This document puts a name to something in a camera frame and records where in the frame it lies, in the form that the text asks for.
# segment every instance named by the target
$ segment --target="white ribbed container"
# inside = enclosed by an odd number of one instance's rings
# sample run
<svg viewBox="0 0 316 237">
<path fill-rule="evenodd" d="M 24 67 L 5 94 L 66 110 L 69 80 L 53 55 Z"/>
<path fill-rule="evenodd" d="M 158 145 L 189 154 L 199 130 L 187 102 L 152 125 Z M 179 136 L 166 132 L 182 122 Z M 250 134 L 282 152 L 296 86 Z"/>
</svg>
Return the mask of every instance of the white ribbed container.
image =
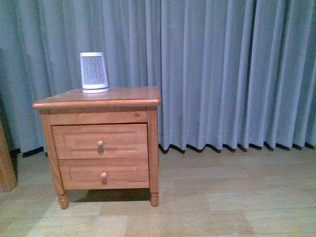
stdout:
<svg viewBox="0 0 316 237">
<path fill-rule="evenodd" d="M 80 53 L 83 93 L 99 93 L 109 90 L 103 53 Z"/>
</svg>

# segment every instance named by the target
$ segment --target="drawer knob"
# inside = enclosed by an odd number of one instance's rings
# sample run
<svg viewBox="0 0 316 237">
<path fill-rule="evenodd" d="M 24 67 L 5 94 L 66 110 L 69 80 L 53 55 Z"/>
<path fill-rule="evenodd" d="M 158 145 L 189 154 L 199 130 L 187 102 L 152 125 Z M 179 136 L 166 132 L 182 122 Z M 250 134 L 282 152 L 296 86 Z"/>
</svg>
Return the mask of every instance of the drawer knob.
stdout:
<svg viewBox="0 0 316 237">
<path fill-rule="evenodd" d="M 103 141 L 98 141 L 97 146 L 98 148 L 102 148 L 104 146 Z"/>
<path fill-rule="evenodd" d="M 101 174 L 101 183 L 102 184 L 106 184 L 108 182 L 108 176 L 106 174 L 106 172 Z"/>
</svg>

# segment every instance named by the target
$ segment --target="wooden floor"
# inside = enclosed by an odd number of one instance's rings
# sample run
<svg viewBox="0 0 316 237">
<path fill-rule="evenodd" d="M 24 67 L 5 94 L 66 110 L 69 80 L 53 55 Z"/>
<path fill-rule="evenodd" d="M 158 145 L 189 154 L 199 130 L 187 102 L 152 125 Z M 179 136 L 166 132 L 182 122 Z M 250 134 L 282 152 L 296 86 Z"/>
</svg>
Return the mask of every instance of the wooden floor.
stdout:
<svg viewBox="0 0 316 237">
<path fill-rule="evenodd" d="M 18 186 L 0 194 L 0 236 L 316 237 L 316 151 L 170 150 L 158 207 L 147 189 L 68 195 L 61 210 L 44 153 L 19 158 Z"/>
</svg>

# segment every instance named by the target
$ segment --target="curtain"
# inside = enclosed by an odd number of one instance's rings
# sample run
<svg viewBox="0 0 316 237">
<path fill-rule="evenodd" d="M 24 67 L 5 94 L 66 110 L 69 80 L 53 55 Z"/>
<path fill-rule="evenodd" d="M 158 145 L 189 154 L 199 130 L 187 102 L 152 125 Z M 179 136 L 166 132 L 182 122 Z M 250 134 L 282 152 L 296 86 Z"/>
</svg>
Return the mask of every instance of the curtain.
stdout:
<svg viewBox="0 0 316 237">
<path fill-rule="evenodd" d="M 44 145 L 32 103 L 81 88 L 158 86 L 159 143 L 316 145 L 314 0 L 2 0 L 0 95 L 13 147 Z"/>
<path fill-rule="evenodd" d="M 163 0 L 163 148 L 315 145 L 315 23 L 314 0 Z"/>
</svg>

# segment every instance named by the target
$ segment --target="drawer panel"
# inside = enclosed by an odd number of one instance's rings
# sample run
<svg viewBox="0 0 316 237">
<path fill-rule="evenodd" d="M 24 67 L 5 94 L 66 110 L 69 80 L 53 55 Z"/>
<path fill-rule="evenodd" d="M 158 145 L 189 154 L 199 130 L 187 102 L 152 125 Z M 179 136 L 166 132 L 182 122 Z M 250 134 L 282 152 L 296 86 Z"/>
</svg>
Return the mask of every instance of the drawer panel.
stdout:
<svg viewBox="0 0 316 237">
<path fill-rule="evenodd" d="M 52 126 L 58 159 L 148 157 L 146 124 Z"/>
<path fill-rule="evenodd" d="M 148 159 L 59 160 L 65 189 L 148 188 Z"/>
<path fill-rule="evenodd" d="M 49 110 L 52 125 L 147 122 L 146 108 Z"/>
</svg>

